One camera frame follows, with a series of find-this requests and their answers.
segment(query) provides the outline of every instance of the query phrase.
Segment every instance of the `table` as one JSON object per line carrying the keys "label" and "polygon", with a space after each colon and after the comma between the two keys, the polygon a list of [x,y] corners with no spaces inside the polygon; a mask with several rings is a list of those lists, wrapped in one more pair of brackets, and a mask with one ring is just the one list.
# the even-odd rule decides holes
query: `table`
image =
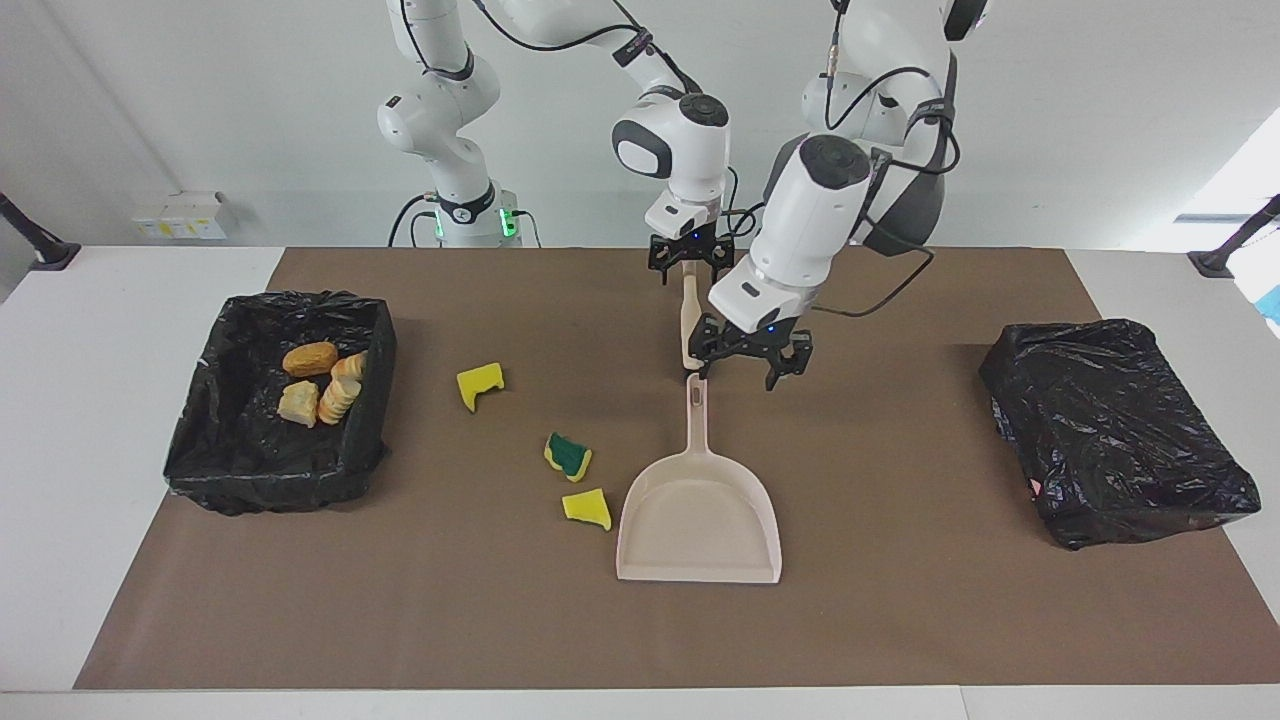
{"label": "table", "polygon": [[[64,694],[163,496],[156,480],[173,425],[169,398],[189,380],[187,357],[223,300],[261,291],[279,256],[274,249],[87,249],[68,272],[29,277],[0,306],[4,347],[22,348],[0,368],[3,456],[12,477],[27,480],[14,483],[0,506],[0,570],[10,579],[0,591],[0,687],[56,693],[0,696],[5,716],[160,717],[200,708],[210,716],[337,717],[378,707],[384,716],[529,717],[607,707],[703,717],[977,719],[1030,708],[1042,717],[1263,717],[1280,706],[1280,687]],[[1270,497],[1280,487],[1268,437],[1275,423],[1266,416],[1280,406],[1280,345],[1263,320],[1234,286],[1201,281],[1181,256],[1073,252],[1071,260],[1103,315],[1156,331],[1210,421]],[[175,352],[155,354],[155,346]],[[51,370],[86,363],[97,372]],[[105,414],[111,386],[101,379],[141,373],[150,378],[146,397]],[[73,450],[88,438],[92,452]],[[86,478],[96,486],[86,488]],[[1228,533],[1275,612],[1280,562],[1268,550],[1280,539],[1280,520],[1263,512]]]}

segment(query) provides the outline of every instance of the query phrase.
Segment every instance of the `dustpan handle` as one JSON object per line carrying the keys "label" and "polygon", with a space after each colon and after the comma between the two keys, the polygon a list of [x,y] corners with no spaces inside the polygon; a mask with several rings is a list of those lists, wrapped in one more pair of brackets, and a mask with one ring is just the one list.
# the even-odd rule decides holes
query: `dustpan handle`
{"label": "dustpan handle", "polygon": [[689,450],[708,452],[707,445],[707,380],[698,373],[689,375],[685,388],[685,407],[689,415]]}
{"label": "dustpan handle", "polygon": [[685,297],[680,304],[680,357],[686,370],[701,369],[703,361],[689,355],[689,340],[694,337],[698,320],[703,318],[703,306],[698,302],[696,264],[685,260],[680,264],[681,282],[685,284]]}

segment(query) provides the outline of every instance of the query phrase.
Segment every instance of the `green indicator light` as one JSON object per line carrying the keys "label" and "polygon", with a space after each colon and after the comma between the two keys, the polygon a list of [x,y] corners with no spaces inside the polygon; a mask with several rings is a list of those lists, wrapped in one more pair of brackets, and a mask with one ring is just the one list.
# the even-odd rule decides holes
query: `green indicator light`
{"label": "green indicator light", "polygon": [[516,227],[515,219],[511,217],[511,210],[502,208],[498,210],[498,215],[502,218],[502,234],[507,237],[516,237],[520,228]]}

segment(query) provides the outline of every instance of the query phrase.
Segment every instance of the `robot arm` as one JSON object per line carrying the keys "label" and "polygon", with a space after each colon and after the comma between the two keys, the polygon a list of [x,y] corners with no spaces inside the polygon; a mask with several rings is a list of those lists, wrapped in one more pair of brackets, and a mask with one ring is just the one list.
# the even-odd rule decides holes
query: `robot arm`
{"label": "robot arm", "polygon": [[[795,323],[835,255],[850,242],[884,255],[924,245],[942,208],[954,120],[947,42],[977,27],[984,9],[986,0],[854,3],[840,45],[854,72],[835,73],[833,49],[828,74],[810,82],[804,99],[810,126],[818,133],[835,126],[833,135],[783,146],[750,254],[709,293],[726,322],[704,316],[691,340],[704,372],[718,357],[754,355],[769,360],[769,388],[803,373],[813,345]],[[840,123],[828,88],[835,113],[865,99]]]}
{"label": "robot arm", "polygon": [[498,101],[498,77],[463,40],[457,0],[387,0],[387,10],[401,54],[426,67],[378,109],[383,137],[431,168],[445,242],[508,243],[515,233],[502,217],[502,190],[480,147],[458,137]]}
{"label": "robot arm", "polygon": [[[618,22],[603,0],[497,0],[518,35],[561,46]],[[613,151],[628,170],[667,181],[645,213],[658,234],[676,240],[716,223],[728,167],[728,111],[704,95],[644,28],[613,29],[588,41],[607,53],[640,87],[640,97],[613,126]]]}

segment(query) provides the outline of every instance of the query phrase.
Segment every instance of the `beige dustpan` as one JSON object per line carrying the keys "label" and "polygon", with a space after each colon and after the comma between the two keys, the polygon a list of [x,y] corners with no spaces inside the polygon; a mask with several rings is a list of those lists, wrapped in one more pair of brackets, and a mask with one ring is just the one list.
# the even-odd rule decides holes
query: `beige dustpan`
{"label": "beige dustpan", "polygon": [[685,406],[689,447],[645,468],[627,492],[618,579],[777,583],[782,543],[769,493],[754,473],[708,447],[707,380],[698,374],[689,377]]}

